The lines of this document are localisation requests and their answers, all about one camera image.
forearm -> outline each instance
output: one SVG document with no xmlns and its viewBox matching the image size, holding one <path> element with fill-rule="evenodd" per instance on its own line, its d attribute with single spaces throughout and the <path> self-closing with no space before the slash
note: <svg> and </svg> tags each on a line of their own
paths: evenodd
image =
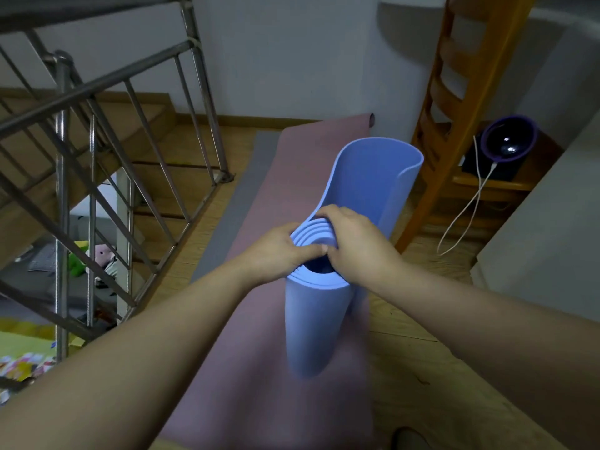
<svg viewBox="0 0 600 450">
<path fill-rule="evenodd" d="M 225 264 L 94 341 L 2 411 L 4 444 L 148 446 L 253 286 L 243 267 Z"/>
<path fill-rule="evenodd" d="M 379 294 L 549 431 L 595 433 L 600 325 L 403 264 Z"/>
</svg>

rolled blue yoga mat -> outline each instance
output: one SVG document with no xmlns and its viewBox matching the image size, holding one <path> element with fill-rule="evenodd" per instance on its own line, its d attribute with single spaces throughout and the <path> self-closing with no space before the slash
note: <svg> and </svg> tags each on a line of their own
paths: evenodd
<svg viewBox="0 0 600 450">
<path fill-rule="evenodd" d="M 329 221 L 313 219 L 329 204 L 368 217 L 389 238 L 422 163 L 420 151 L 396 139 L 367 137 L 350 142 L 335 160 L 319 205 L 292 233 L 294 244 L 337 246 Z M 365 295 L 336 273 L 326 257 L 298 267 L 287 277 L 287 359 L 296 375 L 311 378 L 325 369 L 344 316 Z"/>
</svg>

person's right hand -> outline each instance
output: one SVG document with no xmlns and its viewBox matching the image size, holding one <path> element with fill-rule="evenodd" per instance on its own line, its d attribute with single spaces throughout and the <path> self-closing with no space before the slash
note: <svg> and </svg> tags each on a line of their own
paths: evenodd
<svg viewBox="0 0 600 450">
<path fill-rule="evenodd" d="M 338 248 L 329 247 L 327 256 L 349 283 L 377 293 L 378 286 L 401 268 L 398 251 L 367 217 L 337 205 L 321 208 L 316 216 L 327 218 L 334 226 Z"/>
</svg>

person's right arm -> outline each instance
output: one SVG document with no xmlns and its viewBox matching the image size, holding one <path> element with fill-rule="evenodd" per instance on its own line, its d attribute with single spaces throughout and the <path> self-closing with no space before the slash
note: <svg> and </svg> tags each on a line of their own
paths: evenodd
<svg viewBox="0 0 600 450">
<path fill-rule="evenodd" d="M 327 255 L 344 279 L 415 319 L 564 443 L 600 448 L 600 324 L 408 264 L 349 209 L 317 215 L 334 226 Z"/>
</svg>

hand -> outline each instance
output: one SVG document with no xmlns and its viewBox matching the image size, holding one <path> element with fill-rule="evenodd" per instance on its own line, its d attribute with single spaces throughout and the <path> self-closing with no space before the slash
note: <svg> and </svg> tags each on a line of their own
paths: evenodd
<svg viewBox="0 0 600 450">
<path fill-rule="evenodd" d="M 297 247 L 290 235 L 300 224 L 291 222 L 275 227 L 236 257 L 240 268 L 247 269 L 254 287 L 288 276 L 300 265 L 327 254 L 327 245 Z"/>
<path fill-rule="evenodd" d="M 349 283 L 378 292 L 402 266 L 398 251 L 367 217 L 349 208 L 327 205 L 316 214 L 334 226 L 338 248 L 329 247 L 327 256 L 336 272 Z"/>
</svg>

